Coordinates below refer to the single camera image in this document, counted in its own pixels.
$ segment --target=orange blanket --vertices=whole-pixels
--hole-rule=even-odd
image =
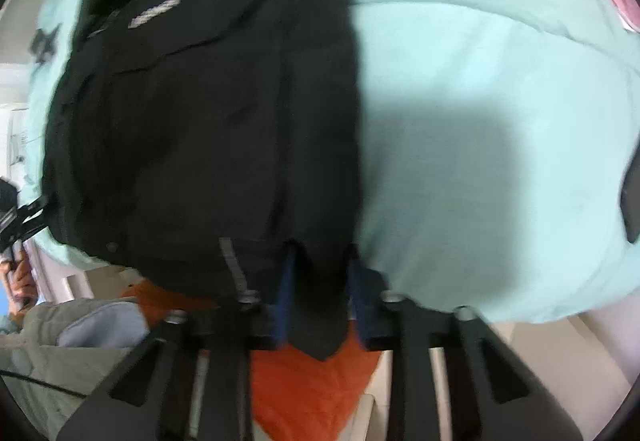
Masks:
[[[146,280],[122,296],[138,299],[149,327],[172,309],[214,307],[210,301],[171,293]],[[273,441],[335,441],[355,411],[379,358],[379,353],[363,350],[353,327],[340,350],[327,361],[317,361],[290,345],[279,351],[254,351],[254,417]]]

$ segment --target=light blue blanket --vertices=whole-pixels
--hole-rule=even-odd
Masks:
[[[77,7],[47,0],[40,19],[62,23],[62,43],[33,74],[26,199]],[[640,287],[619,208],[640,40],[610,0],[356,0],[353,20],[371,267],[424,306],[472,305],[491,321],[554,319]]]

